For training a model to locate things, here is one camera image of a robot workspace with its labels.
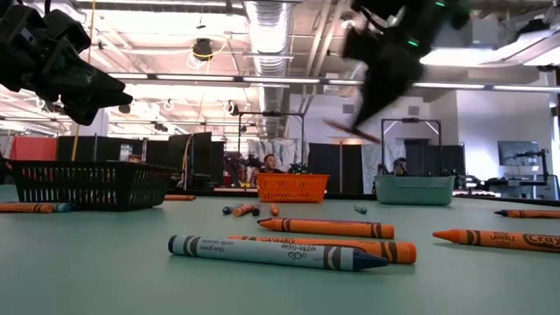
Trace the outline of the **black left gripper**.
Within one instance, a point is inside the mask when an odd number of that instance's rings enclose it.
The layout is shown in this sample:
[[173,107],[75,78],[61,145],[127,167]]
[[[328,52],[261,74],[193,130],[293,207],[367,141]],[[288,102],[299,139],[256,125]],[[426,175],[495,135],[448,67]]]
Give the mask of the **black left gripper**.
[[[10,64],[11,91],[29,90],[50,102],[66,98],[66,115],[80,125],[91,125],[100,109],[133,101],[122,81],[95,74],[66,38],[47,39],[38,49],[26,47]],[[78,95],[91,95],[93,102],[69,101]]]

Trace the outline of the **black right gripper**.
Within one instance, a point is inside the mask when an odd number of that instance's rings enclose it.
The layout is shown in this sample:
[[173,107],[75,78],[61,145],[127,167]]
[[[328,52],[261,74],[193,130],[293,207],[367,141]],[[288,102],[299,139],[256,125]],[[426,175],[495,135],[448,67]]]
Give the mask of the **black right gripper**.
[[364,80],[354,128],[409,92],[424,74],[420,62],[424,56],[423,13],[405,12],[395,24],[389,24],[372,12],[365,12],[363,16],[363,24],[346,30],[343,58],[366,64],[385,80]]

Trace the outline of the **black mesh basket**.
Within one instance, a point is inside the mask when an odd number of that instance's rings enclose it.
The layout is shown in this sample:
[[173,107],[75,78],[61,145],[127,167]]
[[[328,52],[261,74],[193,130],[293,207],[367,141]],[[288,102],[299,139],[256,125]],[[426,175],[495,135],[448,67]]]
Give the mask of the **black mesh basket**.
[[81,210],[132,211],[163,203],[173,169],[131,162],[11,161],[23,202]]

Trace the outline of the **red partition panel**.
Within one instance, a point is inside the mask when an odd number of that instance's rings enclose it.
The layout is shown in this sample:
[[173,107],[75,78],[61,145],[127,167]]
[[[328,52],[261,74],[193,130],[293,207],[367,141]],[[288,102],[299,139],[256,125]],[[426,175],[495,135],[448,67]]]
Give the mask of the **red partition panel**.
[[9,158],[11,160],[55,161],[57,137],[15,136]]

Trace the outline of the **black curtain panel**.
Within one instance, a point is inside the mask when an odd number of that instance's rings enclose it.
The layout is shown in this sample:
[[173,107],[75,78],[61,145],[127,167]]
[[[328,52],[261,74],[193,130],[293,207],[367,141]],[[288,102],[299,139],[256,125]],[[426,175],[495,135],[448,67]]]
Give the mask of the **black curtain panel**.
[[363,194],[361,146],[310,143],[308,171],[329,176],[328,193]]

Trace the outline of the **teal plastic bin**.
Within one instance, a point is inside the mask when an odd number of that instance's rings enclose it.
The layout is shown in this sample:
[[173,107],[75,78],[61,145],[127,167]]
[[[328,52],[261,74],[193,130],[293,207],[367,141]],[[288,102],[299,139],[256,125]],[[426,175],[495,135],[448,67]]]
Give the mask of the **teal plastic bin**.
[[452,202],[454,176],[380,175],[374,180],[377,200],[388,205],[446,206]]

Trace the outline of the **long ceiling light strip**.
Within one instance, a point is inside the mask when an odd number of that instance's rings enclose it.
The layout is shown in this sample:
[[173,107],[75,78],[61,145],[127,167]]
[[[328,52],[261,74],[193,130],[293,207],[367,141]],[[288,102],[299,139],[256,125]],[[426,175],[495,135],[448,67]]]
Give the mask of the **long ceiling light strip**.
[[[266,77],[212,74],[159,74],[159,73],[110,73],[110,76],[122,81],[176,81],[176,82],[212,82],[212,83],[254,83],[277,85],[321,85],[354,87],[361,84],[360,80],[298,78],[298,77]],[[533,86],[493,83],[462,83],[462,82],[417,82],[413,88],[483,90],[492,92],[548,93],[560,94],[559,86]]]

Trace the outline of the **black partition panels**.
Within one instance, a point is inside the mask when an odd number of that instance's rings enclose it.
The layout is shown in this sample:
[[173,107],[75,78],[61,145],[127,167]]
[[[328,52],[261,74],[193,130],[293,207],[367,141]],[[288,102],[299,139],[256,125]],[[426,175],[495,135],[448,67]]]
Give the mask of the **black partition panels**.
[[170,136],[165,140],[140,140],[106,136],[81,136],[77,144],[71,136],[58,141],[57,159],[69,161],[73,148],[77,161],[113,161],[128,145],[132,153],[145,158],[148,165],[173,168],[181,177],[187,171],[185,183],[175,186],[189,190],[210,190],[223,182],[224,143],[214,142],[210,132]]

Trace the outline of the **crumpled white sheet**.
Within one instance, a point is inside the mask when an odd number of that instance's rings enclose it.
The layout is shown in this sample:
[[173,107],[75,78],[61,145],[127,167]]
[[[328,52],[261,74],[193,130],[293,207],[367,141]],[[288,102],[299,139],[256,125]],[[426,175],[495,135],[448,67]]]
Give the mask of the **crumpled white sheet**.
[[248,154],[261,162],[272,154],[276,158],[276,168],[287,172],[292,164],[306,164],[309,156],[309,144],[300,139],[266,139],[248,140]]

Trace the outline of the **orange mesh basket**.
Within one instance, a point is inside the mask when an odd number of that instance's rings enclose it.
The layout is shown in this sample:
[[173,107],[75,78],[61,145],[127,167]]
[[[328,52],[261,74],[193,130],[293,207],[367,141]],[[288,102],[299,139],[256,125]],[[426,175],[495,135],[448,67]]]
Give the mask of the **orange mesh basket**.
[[326,174],[261,173],[258,197],[265,203],[321,203],[328,179]]

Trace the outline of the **neighbouring work table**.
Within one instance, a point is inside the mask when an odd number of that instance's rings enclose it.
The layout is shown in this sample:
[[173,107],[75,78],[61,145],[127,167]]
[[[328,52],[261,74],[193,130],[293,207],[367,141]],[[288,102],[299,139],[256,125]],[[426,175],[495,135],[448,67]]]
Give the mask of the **neighbouring work table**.
[[478,179],[473,175],[455,178],[456,195],[472,195],[507,199],[560,200],[560,180],[556,175],[512,175]]

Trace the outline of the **teal table mat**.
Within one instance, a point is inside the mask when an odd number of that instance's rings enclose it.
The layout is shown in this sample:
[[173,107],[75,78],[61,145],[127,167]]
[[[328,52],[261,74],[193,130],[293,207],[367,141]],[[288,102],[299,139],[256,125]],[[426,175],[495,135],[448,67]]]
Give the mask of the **teal table mat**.
[[416,245],[412,265],[364,272],[171,255],[173,235],[263,235],[229,198],[133,212],[1,213],[0,315],[560,315],[560,254],[452,244],[440,230],[560,235],[560,220],[498,215],[505,202],[447,207],[366,201],[364,219]]

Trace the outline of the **black frame stand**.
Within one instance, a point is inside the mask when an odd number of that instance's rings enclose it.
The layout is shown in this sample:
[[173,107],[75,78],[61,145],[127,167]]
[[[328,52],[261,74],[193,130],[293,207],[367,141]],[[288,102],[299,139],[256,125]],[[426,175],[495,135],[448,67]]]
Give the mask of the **black frame stand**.
[[[442,125],[441,121],[437,119],[421,119],[417,117],[403,117],[403,118],[382,118],[381,119],[381,165],[384,167],[385,164],[385,134],[387,131],[391,129],[390,127],[385,128],[385,122],[392,122],[391,126],[395,124],[395,122],[400,123],[425,123],[428,127],[434,131],[438,136],[438,176],[443,173],[443,138],[442,138]],[[437,130],[433,128],[431,123],[435,123],[437,125]]]
[[241,127],[242,127],[242,117],[244,115],[250,116],[263,116],[263,117],[287,117],[287,116],[297,116],[300,121],[300,131],[301,131],[301,140],[300,140],[300,164],[304,165],[305,162],[305,148],[306,148],[306,140],[305,140],[305,114],[299,112],[277,112],[277,111],[264,111],[264,112],[255,112],[255,111],[240,111],[239,115],[237,116],[237,153],[241,153]]

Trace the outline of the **corrugated silver duct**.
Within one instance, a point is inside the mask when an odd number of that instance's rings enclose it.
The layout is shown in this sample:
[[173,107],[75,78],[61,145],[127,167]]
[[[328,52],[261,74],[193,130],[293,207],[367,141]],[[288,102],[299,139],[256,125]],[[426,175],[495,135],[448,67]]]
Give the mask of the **corrugated silver duct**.
[[[288,60],[277,55],[285,55],[289,50],[292,4],[265,1],[246,1],[246,12],[250,20],[249,37],[254,58],[255,72],[259,76],[284,77],[288,70]],[[259,87],[261,111],[284,111],[283,87]],[[263,117],[263,128],[269,138],[284,135],[285,117]]]

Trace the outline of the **black wall monitor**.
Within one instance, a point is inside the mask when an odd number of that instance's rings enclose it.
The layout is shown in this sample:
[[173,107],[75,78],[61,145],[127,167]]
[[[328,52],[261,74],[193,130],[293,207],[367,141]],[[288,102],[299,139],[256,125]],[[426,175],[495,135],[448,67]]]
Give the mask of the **black wall monitor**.
[[502,166],[538,166],[541,158],[536,141],[499,141],[498,156]]

